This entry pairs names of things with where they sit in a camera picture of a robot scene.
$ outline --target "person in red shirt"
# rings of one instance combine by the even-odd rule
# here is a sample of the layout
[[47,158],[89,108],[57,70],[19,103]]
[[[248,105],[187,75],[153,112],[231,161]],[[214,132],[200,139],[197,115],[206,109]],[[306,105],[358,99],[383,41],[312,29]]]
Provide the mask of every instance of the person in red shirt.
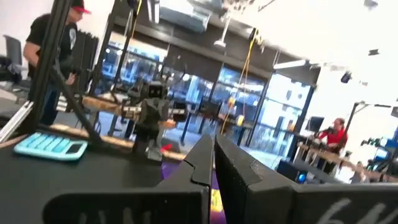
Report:
[[[324,131],[320,133],[318,137],[318,139],[323,139],[324,137],[326,137],[328,151],[335,153],[337,155],[340,155],[341,149],[345,147],[348,140],[348,135],[345,134],[344,123],[345,121],[343,118],[336,118],[335,121],[333,122],[333,130]],[[319,169],[322,169],[324,163],[325,160],[320,159],[317,167]],[[335,165],[336,164],[334,163],[327,162],[325,165],[325,169],[323,171],[326,172],[327,174],[330,174],[335,168]]]

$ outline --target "purple surface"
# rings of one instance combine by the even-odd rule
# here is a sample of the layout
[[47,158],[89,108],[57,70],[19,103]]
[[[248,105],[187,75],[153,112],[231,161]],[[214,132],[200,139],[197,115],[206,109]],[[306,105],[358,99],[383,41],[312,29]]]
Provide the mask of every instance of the purple surface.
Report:
[[[162,163],[162,172],[165,179],[169,177],[169,175],[178,167],[178,164],[170,163],[170,162],[163,162]],[[215,190],[218,190],[218,183],[216,173],[213,171],[213,182],[212,187]],[[226,224],[225,214],[224,211],[217,212],[214,210],[210,211],[210,223],[211,224]]]

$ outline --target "red shirt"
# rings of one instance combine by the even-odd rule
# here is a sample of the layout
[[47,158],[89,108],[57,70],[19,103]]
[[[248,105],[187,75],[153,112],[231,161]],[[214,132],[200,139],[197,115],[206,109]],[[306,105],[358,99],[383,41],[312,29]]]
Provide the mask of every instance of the red shirt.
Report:
[[322,132],[321,135],[319,135],[319,139],[323,139],[325,136],[327,136],[327,144],[330,143],[340,143],[340,141],[343,139],[343,146],[346,145],[347,140],[348,140],[348,135],[344,136],[344,129],[341,129],[340,131],[338,131],[336,134],[333,133],[327,133],[327,132]]

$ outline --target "red object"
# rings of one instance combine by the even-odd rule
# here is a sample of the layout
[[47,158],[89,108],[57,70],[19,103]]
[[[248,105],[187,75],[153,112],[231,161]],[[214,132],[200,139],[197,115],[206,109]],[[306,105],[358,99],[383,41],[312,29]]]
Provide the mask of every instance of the red object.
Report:
[[73,0],[71,7],[78,11],[78,12],[82,12],[82,13],[86,13],[86,14],[91,14],[91,12],[89,10],[87,10],[85,8],[85,2],[84,0]]
[[168,144],[168,145],[163,146],[162,149],[161,149],[161,151],[162,151],[162,152],[164,152],[164,151],[169,151],[171,148],[172,148],[172,145],[171,145],[171,144]]
[[328,134],[327,132],[322,132],[321,135],[319,135],[319,139],[323,139],[324,137],[327,136],[327,144],[331,144],[331,143],[340,143],[340,141],[342,139],[343,140],[343,146],[346,145],[347,140],[348,140],[348,135],[346,134],[345,138],[344,136],[344,129],[341,129],[340,131],[338,131],[336,134]]

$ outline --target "calculator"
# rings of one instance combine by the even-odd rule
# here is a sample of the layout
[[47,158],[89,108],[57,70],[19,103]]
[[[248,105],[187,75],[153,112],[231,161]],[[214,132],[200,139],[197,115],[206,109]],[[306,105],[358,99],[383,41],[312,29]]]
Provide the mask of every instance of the calculator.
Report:
[[14,152],[58,161],[78,160],[87,148],[86,141],[44,133],[34,133],[14,147]]

